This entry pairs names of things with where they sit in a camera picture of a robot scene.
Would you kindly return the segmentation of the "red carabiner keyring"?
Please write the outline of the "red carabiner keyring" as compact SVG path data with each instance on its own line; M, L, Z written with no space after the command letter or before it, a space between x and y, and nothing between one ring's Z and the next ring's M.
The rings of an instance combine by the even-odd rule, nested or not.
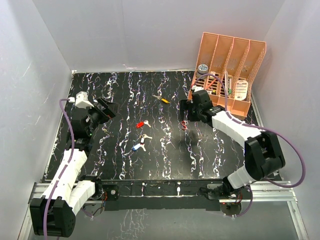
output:
M187 127L187 122L186 122L185 120L183 120L183 121L181 122L181 129L182 129L183 131L186 131L186 130L188 129L188 127Z

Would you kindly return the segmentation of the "peach desk organizer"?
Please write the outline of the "peach desk organizer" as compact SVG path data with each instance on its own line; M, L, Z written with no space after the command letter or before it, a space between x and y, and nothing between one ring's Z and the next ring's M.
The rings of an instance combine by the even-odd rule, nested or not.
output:
M232 115L244 120L251 106L252 85L266 51L264 41L204 32L191 85L203 87L215 106L227 107ZM203 79L197 78L200 64L208 66ZM238 80L248 82L245 100L235 99Z

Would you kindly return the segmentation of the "key with red tag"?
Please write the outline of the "key with red tag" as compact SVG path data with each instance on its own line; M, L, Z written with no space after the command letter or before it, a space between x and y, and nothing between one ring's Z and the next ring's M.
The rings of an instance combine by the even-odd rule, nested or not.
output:
M142 128L143 126L148 126L149 128L151 128L152 126L149 124L149 121L148 120L144 120L144 121L141 121L139 123L136 124L136 128L139 129L139 128Z

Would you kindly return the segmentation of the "key with yellow tag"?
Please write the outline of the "key with yellow tag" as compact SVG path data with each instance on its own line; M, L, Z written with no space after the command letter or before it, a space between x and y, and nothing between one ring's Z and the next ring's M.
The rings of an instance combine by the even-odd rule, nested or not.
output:
M167 100L167 99L165 99L165 98L163 98L162 96L160 96L160 95L152 95L154 98L156 98L157 100L159 100L159 101L162 101L163 103L165 103L165 104L169 104L170 102Z

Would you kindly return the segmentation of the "round patterned tin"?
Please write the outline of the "round patterned tin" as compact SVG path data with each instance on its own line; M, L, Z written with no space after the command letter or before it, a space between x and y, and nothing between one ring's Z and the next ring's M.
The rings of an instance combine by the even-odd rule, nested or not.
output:
M196 77L198 79L203 79L203 75L207 74L209 72L209 67L206 64L200 64L197 67L197 71L196 71Z

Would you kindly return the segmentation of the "key with blue tag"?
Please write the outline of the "key with blue tag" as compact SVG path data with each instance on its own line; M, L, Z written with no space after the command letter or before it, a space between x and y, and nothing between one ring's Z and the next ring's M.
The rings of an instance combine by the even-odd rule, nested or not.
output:
M141 143L138 143L132 147L133 151L137 151L138 149L143 149L144 151L146 151L145 145Z

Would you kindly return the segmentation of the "white packaged card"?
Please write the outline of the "white packaged card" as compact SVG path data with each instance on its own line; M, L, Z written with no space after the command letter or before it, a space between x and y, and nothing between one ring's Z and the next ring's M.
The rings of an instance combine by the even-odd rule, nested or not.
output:
M234 99L243 101L248 94L249 83L244 79L239 79L235 85Z

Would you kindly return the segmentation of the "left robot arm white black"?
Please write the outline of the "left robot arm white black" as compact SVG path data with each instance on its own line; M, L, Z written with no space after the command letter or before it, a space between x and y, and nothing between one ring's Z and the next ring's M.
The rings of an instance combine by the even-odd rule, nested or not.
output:
M40 197L34 197L29 204L32 227L35 235L45 239L68 238L74 231L76 216L88 199L97 200L103 195L103 187L94 175L79 177L93 144L93 133L99 125L113 119L119 105L98 98L100 106L92 104L85 92L70 97L68 102L85 109L80 119L70 119L65 108L61 110L68 125L68 136L62 161Z

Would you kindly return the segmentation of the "aluminium front rail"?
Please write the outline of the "aluminium front rail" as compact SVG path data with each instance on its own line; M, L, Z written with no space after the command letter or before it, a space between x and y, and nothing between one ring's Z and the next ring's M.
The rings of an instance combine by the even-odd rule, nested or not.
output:
M297 198L286 181L257 181L224 193L220 179L187 180L100 180L85 179L71 187L69 197L59 191L50 196L50 184L34 185L29 212L36 235L42 235L44 213L48 213L47 234L69 237L79 211L96 205L99 212L132 209L178 210L205 209L220 211L223 204L241 207L244 202L287 202L291 210Z

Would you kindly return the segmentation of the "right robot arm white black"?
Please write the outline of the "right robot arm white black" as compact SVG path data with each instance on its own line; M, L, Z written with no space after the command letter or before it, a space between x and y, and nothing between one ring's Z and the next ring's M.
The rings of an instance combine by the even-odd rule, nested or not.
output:
M214 106L202 88L194 91L191 99L179 101L179 119L181 122L188 120L208 124L232 138L244 150L242 167L224 177L221 185L213 189L200 188L208 199L233 199L240 194L241 188L264 179L286 164L275 133L260 130L256 125L246 126L222 106Z

